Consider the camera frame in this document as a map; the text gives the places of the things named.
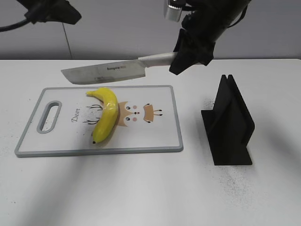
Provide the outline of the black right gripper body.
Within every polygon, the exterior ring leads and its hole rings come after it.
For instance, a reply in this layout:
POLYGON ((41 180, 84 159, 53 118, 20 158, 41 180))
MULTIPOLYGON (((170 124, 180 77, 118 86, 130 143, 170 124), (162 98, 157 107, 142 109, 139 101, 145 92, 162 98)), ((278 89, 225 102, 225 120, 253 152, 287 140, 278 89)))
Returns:
POLYGON ((190 11, 182 21, 176 61, 210 62, 219 37, 246 15, 248 0, 187 0, 190 11))

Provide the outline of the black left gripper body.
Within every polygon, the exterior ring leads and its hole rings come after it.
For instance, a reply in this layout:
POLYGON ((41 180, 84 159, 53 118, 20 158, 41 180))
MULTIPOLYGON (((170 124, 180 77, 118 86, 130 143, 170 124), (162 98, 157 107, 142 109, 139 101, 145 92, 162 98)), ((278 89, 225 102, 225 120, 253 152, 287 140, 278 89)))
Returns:
POLYGON ((17 0, 28 11, 25 18, 32 24, 37 22, 60 22, 75 25, 81 14, 67 0, 17 0))

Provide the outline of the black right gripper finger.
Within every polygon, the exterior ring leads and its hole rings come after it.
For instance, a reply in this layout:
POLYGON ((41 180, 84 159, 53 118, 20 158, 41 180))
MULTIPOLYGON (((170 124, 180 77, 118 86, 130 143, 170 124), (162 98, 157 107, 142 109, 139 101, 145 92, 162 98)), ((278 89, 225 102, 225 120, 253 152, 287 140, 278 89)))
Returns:
POLYGON ((179 51, 172 61, 169 71, 179 75, 195 64, 207 66, 211 62, 211 53, 193 53, 190 51, 179 51))

